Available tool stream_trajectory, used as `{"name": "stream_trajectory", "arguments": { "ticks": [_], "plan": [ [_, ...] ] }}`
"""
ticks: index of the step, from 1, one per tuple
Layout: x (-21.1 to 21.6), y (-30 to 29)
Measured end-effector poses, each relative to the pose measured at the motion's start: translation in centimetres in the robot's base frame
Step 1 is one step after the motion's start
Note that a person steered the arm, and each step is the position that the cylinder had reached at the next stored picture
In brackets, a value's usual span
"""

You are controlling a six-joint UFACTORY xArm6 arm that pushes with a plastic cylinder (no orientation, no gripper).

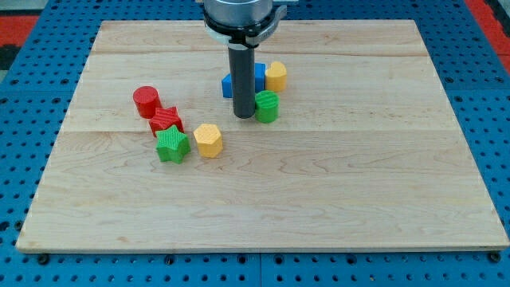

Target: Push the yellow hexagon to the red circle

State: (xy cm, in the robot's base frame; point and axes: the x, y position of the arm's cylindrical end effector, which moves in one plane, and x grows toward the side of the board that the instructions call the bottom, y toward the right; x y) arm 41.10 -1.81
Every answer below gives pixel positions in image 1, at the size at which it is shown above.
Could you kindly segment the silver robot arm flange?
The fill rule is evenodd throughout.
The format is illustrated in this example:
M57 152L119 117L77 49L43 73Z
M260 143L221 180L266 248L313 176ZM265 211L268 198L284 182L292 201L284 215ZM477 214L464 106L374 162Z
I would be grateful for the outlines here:
M204 0L206 32L234 50L255 49L270 38L286 17L286 5L273 0Z

